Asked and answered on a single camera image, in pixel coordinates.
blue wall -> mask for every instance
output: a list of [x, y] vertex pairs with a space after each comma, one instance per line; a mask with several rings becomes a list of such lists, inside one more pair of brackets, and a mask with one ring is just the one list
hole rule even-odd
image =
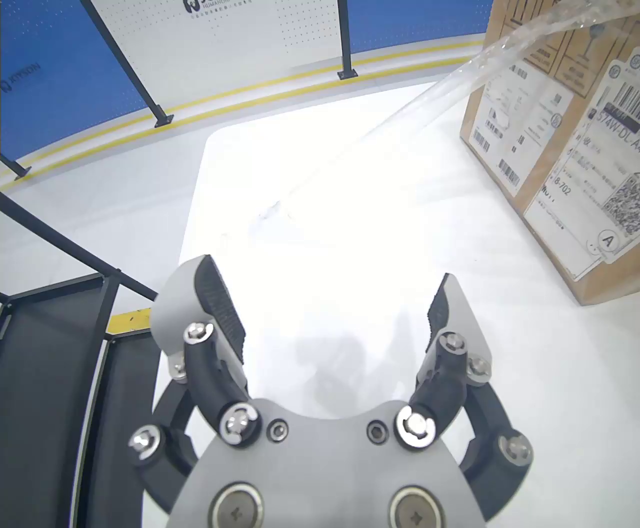
[[[484, 33], [491, 1], [349, 0], [348, 8], [351, 49], [359, 52]], [[79, 0], [2, 0], [0, 10], [5, 156], [144, 108]]]
[[144, 108], [79, 0], [2, 0], [0, 10], [6, 157]]
[[492, 0], [348, 0], [351, 52], [484, 33]]

black metal rail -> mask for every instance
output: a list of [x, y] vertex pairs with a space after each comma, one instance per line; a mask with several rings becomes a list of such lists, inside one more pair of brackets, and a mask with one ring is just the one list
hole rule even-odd
[[87, 14], [89, 15], [89, 18], [91, 19], [91, 21], [93, 22], [93, 25], [96, 27], [96, 29], [100, 33], [101, 37], [107, 43], [107, 46], [109, 46], [111, 53], [113, 53], [113, 56], [116, 58], [116, 60], [118, 61], [118, 63], [120, 64], [124, 72], [127, 74], [127, 77], [129, 78], [133, 86], [135, 86], [136, 90], [140, 94], [140, 97], [144, 99], [145, 104], [149, 107], [151, 112], [154, 113], [154, 116], [156, 116], [156, 119], [157, 119], [156, 128], [161, 127], [163, 125], [168, 125], [171, 121], [173, 121], [173, 114], [167, 115], [166, 113], [164, 113], [164, 110], [162, 109], [162, 107], [159, 104], [156, 104], [156, 102], [153, 100], [151, 95], [149, 95], [149, 92], [145, 88], [145, 85], [142, 84], [142, 81], [140, 81], [140, 78], [138, 77], [137, 73], [131, 67], [131, 64], [129, 64], [129, 61], [124, 56], [124, 53], [120, 49], [120, 46], [118, 46], [118, 43], [113, 38], [113, 35], [111, 34], [106, 24], [100, 17], [100, 14], [96, 10], [91, 0], [80, 0], [80, 3], [82, 4], [83, 8], [86, 10]]
[[18, 178], [24, 178], [27, 175], [27, 172], [31, 169], [31, 167], [24, 168], [17, 161], [10, 160], [2, 153], [0, 153], [0, 161], [9, 167], [16, 176], [18, 176]]
[[349, 9], [347, 0], [338, 0], [338, 19], [340, 21], [340, 42], [342, 44], [342, 71], [338, 72], [340, 80], [358, 77], [351, 66], [351, 37], [349, 35]]
[[93, 253], [88, 252], [82, 246], [79, 246], [73, 242], [73, 240], [68, 239], [63, 234], [32, 215], [25, 208], [16, 204], [4, 193], [0, 193], [0, 212], [3, 212], [9, 218], [27, 228], [43, 240], [46, 240], [49, 244], [64, 251], [67, 255], [70, 255], [90, 268], [93, 268], [98, 273], [102, 273], [104, 276], [117, 277], [123, 286], [126, 286], [130, 290], [146, 297], [147, 299], [153, 301], [157, 297], [157, 293], [151, 288], [145, 286], [141, 282], [138, 282], [119, 269], [114, 268], [111, 264], [104, 262], [104, 260], [96, 257]]

pegboard panel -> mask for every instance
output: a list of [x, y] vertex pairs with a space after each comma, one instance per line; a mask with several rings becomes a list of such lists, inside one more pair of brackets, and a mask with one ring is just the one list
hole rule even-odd
[[77, 0], [3, 0], [0, 134], [16, 159], [144, 108]]
[[349, 0], [351, 52], [484, 33], [492, 3], [492, 0]]
[[340, 56], [335, 0], [94, 0], [167, 108]]

qr code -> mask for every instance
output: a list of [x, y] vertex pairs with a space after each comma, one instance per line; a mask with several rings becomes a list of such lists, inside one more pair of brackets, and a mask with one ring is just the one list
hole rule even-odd
[[602, 208], [629, 235], [640, 231], [640, 178], [630, 176]]

white pegboard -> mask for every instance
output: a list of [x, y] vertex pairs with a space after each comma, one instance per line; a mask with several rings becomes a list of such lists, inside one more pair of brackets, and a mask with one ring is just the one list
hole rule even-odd
[[340, 56], [334, 0], [94, 0], [158, 104], [286, 76]]

